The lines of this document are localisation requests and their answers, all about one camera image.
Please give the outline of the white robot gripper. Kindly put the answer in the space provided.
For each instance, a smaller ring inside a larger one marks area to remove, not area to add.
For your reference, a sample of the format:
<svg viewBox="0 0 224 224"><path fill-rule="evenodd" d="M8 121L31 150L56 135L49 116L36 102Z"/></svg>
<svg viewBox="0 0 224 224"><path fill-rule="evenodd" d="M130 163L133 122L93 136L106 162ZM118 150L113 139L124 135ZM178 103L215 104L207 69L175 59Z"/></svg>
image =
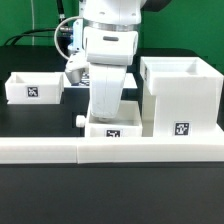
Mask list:
<svg viewBox="0 0 224 224"><path fill-rule="evenodd" d="M126 66L89 65L90 111L94 117L112 119L120 104Z"/></svg>

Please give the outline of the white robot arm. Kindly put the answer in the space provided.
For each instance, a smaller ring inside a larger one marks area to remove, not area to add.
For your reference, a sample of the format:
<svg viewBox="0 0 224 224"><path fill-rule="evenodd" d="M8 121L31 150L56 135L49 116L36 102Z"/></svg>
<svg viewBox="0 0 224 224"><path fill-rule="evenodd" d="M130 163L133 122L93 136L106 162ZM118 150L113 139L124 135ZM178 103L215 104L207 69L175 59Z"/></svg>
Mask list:
<svg viewBox="0 0 224 224"><path fill-rule="evenodd" d="M117 114L127 67L138 47L141 11L159 12L171 1L86 0L83 48L94 117L112 119Z"/></svg>

